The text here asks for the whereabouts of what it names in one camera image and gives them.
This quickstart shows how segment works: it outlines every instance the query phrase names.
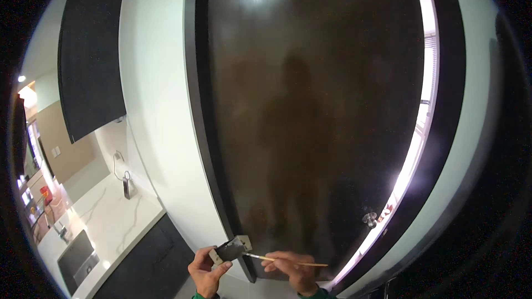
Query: bright light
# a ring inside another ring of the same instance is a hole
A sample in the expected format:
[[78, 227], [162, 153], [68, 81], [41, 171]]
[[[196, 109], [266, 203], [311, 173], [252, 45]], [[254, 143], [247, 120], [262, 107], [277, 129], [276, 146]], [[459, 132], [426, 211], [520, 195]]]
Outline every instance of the bright light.
[[30, 109], [37, 104], [37, 94], [28, 86], [19, 91], [20, 98], [24, 99], [24, 107]]
[[341, 269], [336, 277], [327, 283], [324, 288], [332, 289], [337, 283], [339, 283], [344, 276], [346, 276], [351, 269], [362, 259], [377, 239], [386, 234], [386, 226], [395, 214], [397, 206], [400, 204], [414, 172], [419, 162], [425, 139], [429, 133], [430, 121], [432, 120], [431, 112], [434, 109], [436, 102], [436, 89], [437, 89], [437, 72], [435, 63], [437, 62], [437, 30], [436, 30], [436, 16], [435, 9], [432, 0], [420, 0], [421, 1], [421, 15], [423, 19], [423, 32], [425, 34], [425, 50], [424, 50], [424, 68], [423, 68], [423, 86], [421, 91], [421, 100], [418, 110], [418, 120], [416, 122], [416, 128], [410, 142], [410, 147], [406, 155], [406, 159], [403, 163], [403, 168], [397, 181], [395, 183], [392, 195], [390, 196], [385, 210], [391, 210], [391, 212], [380, 214], [377, 226], [371, 229], [360, 245], [359, 249], [351, 257], [349, 262]]

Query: green sleeve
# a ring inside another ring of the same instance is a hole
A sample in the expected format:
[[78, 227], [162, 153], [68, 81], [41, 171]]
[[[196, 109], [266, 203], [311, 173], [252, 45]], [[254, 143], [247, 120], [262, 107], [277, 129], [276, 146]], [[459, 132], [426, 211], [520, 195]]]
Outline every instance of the green sleeve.
[[316, 292], [315, 295], [311, 297], [304, 297], [299, 296], [301, 299], [336, 299], [336, 297], [333, 297], [329, 295], [329, 292], [327, 292], [325, 289], [319, 288], [318, 292]]
[[201, 295], [199, 295], [199, 294], [196, 292], [196, 294], [195, 294], [191, 299], [205, 299], [205, 298], [202, 297]]

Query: fingers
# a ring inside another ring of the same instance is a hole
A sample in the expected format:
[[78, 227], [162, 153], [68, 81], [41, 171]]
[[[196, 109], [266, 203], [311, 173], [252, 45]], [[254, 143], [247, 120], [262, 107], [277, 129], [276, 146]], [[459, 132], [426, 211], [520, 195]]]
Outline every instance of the fingers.
[[296, 269], [294, 263], [292, 261], [290, 261], [290, 260], [277, 258], [273, 262], [273, 265], [277, 269], [279, 269], [280, 271], [284, 272], [286, 275], [297, 276], [297, 275], [300, 274], [300, 271]]
[[262, 260], [261, 265], [264, 267], [264, 272], [271, 272], [277, 269], [273, 264], [273, 261]]
[[273, 259], [285, 259], [293, 262], [314, 263], [314, 258], [312, 256], [303, 256], [294, 252], [276, 251], [266, 254], [266, 257], [271, 257]]
[[220, 278], [232, 267], [232, 262], [224, 262], [216, 269], [210, 272], [215, 281], [219, 281]]
[[205, 261], [205, 259], [209, 256], [209, 252], [211, 249], [216, 248], [216, 246], [210, 246], [210, 247], [204, 247], [202, 249], [198, 249], [196, 252], [196, 256], [194, 256], [194, 261], [192, 263], [200, 264]]
[[275, 266], [275, 264], [270, 264], [266, 267], [264, 267], [264, 272], [272, 272], [272, 271], [275, 271], [277, 270], [277, 267]]

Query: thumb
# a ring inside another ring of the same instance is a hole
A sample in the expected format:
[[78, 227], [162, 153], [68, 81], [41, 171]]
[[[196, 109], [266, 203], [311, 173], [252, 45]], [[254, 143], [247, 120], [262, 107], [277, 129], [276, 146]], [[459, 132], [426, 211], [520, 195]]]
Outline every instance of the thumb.
[[211, 275], [216, 278], [216, 280], [220, 280], [220, 278], [229, 270], [229, 268], [232, 267], [232, 262], [225, 262], [221, 265], [219, 265], [216, 269], [211, 271]]
[[285, 259], [275, 259], [273, 261], [273, 264], [279, 269], [280, 271], [284, 272], [286, 275], [292, 276], [292, 275], [298, 275], [299, 272], [296, 268], [294, 268], [294, 263], [285, 260]]

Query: white floor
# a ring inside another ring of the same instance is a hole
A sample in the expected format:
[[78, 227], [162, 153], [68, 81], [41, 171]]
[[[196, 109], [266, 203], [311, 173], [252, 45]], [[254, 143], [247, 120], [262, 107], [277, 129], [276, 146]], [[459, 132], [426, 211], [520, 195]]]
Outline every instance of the white floor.
[[[175, 299], [190, 299], [196, 293], [196, 286], [189, 277]], [[218, 294], [223, 299], [297, 299], [296, 292], [288, 282], [257, 279], [255, 284], [244, 282], [229, 275], [220, 280]]]

